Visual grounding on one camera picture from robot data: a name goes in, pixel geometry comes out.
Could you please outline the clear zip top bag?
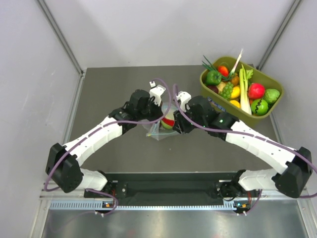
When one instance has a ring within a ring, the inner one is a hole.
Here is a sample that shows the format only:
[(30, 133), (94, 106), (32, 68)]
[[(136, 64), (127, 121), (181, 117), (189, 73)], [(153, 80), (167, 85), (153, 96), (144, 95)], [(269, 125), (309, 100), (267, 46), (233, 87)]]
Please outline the clear zip top bag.
[[(173, 114), (173, 112), (176, 110), (177, 110), (177, 107), (174, 104), (172, 104), (166, 115)], [(167, 138), (170, 136), (176, 136), (179, 134), (178, 132), (173, 131), (172, 129), (169, 130), (169, 129), (163, 128), (160, 121), (153, 123), (153, 124), (143, 125), (143, 127), (147, 130), (146, 137), (151, 137), (151, 138), (159, 141), (159, 140), (162, 140), (164, 138)]]

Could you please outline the green fake bell pepper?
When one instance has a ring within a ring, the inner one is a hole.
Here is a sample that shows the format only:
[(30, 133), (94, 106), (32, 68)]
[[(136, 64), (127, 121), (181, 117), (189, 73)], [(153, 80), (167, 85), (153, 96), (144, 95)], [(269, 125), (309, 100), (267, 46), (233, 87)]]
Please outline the green fake bell pepper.
[(221, 73), (216, 70), (212, 70), (207, 73), (206, 85), (217, 86), (220, 84), (221, 80), (222, 80)]

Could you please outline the red fake chili pepper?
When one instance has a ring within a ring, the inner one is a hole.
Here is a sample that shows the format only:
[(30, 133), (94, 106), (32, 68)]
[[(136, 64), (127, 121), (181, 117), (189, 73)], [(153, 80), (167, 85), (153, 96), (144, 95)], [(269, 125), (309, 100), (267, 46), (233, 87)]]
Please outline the red fake chili pepper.
[(163, 118), (161, 120), (162, 126), (166, 127), (166, 128), (173, 128), (175, 121), (173, 119), (167, 119), (167, 118)]

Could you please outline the light green fake cabbage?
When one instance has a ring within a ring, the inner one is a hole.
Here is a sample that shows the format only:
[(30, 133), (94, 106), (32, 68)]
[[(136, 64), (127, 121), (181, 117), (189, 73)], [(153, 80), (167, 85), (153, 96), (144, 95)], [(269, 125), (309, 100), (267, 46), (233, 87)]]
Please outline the light green fake cabbage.
[(173, 114), (168, 114), (166, 115), (161, 121), (160, 121), (161, 125), (163, 128), (165, 129), (173, 129), (173, 126), (175, 124), (175, 119), (174, 119), (174, 115)]

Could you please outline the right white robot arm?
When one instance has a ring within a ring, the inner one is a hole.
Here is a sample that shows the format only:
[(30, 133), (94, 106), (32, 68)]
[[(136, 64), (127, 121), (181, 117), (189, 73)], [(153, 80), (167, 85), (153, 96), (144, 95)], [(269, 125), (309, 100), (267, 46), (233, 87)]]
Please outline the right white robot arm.
[(302, 192), (312, 171), (311, 153), (301, 147), (295, 150), (279, 144), (248, 127), (227, 112), (217, 112), (202, 96), (191, 97), (187, 92), (174, 94), (174, 130), (189, 133), (195, 128), (210, 136), (236, 145), (268, 165), (267, 170), (239, 170), (228, 183), (237, 196), (251, 190), (277, 190), (291, 198), (304, 198)]

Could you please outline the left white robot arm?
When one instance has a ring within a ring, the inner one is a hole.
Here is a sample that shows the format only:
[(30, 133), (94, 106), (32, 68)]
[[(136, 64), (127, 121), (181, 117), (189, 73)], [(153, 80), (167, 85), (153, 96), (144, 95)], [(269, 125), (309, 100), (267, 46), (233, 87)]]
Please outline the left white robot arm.
[(59, 143), (50, 149), (46, 173), (65, 193), (76, 189), (94, 189), (100, 196), (112, 192), (112, 184), (101, 171), (81, 166), (96, 151), (141, 123), (162, 118), (161, 97), (165, 88), (158, 85), (149, 92), (136, 90), (123, 107), (113, 110), (105, 119), (79, 138)]

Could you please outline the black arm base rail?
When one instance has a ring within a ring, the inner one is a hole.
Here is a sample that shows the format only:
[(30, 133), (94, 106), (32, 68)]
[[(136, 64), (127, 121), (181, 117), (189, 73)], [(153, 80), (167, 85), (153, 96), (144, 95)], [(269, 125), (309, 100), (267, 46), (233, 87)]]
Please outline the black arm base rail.
[(109, 173), (102, 192), (120, 206), (221, 205), (232, 198), (256, 198), (231, 185), (234, 172)]

